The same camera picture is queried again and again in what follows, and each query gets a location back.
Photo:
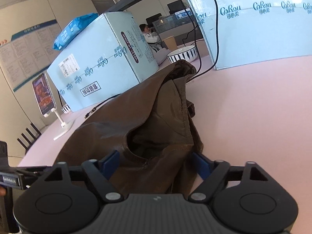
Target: black hair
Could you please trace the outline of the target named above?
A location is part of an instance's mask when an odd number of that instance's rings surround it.
[[[140,24],[139,25],[141,32],[144,32],[146,26],[147,26],[147,24]]]

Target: dark red label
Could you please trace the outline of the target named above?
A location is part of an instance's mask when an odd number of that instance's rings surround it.
[[[126,34],[124,34],[124,32],[121,32],[121,36],[124,38],[124,41],[126,42],[126,45],[129,48],[130,53],[132,54],[133,58],[135,59],[135,62],[138,63],[138,57],[136,56],[135,52],[133,51],[132,46],[129,43],[129,40],[128,40]]]

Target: pink table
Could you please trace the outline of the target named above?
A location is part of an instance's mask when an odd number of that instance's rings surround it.
[[[202,71],[211,66],[203,41]],[[164,61],[160,68],[167,66]],[[198,68],[199,60],[192,62]],[[186,86],[194,103],[194,124],[210,159],[232,165],[255,161],[297,201],[293,234],[312,229],[312,56],[212,70]],[[84,122],[92,107],[63,115]],[[52,165],[70,133],[53,141],[54,122],[32,146],[20,166]],[[195,187],[201,182],[197,179]]]

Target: light blue cardboard box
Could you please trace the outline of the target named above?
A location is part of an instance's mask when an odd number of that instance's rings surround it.
[[[158,70],[130,12],[100,15],[47,72],[73,112],[123,93]]]

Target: smartphone screen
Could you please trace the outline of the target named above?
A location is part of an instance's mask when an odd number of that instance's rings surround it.
[[[44,73],[32,81],[32,87],[42,115],[48,113],[52,108],[56,108],[51,89]]]

